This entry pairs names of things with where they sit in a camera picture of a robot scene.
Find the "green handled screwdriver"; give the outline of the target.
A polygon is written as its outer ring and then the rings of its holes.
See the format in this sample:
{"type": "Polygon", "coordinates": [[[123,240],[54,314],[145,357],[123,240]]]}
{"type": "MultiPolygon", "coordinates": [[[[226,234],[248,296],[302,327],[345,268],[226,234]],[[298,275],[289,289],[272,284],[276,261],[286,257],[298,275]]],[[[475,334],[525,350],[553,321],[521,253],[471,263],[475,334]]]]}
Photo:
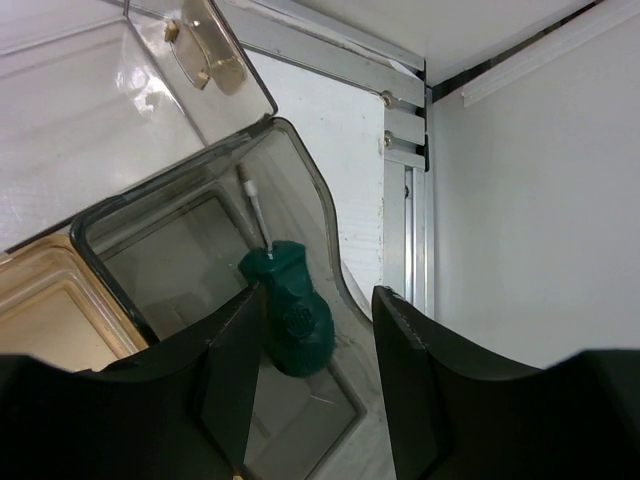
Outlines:
{"type": "Polygon", "coordinates": [[[237,165],[236,172],[264,241],[243,257],[238,269],[249,284],[265,289],[266,353],[287,376],[313,376],[328,366],[334,353],[330,307],[313,285],[305,246],[272,238],[256,183],[244,165],[237,165]]]}

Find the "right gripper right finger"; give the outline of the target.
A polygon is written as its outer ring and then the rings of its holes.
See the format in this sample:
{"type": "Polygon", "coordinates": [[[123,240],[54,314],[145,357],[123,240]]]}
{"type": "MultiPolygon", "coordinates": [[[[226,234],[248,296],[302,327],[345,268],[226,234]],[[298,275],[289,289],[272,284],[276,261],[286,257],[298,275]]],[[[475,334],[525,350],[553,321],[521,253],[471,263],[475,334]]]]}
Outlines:
{"type": "Polygon", "coordinates": [[[635,479],[639,354],[586,350],[538,369],[373,291],[374,339],[400,479],[635,479]]]}

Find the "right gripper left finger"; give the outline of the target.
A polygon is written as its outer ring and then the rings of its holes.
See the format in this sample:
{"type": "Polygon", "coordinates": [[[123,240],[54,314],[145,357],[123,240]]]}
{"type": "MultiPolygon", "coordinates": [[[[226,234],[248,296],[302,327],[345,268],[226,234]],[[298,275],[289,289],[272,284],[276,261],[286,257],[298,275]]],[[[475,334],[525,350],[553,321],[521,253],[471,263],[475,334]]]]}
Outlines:
{"type": "Polygon", "coordinates": [[[264,331],[250,286],[99,372],[1,359],[5,479],[231,479],[244,472],[264,331]]]}

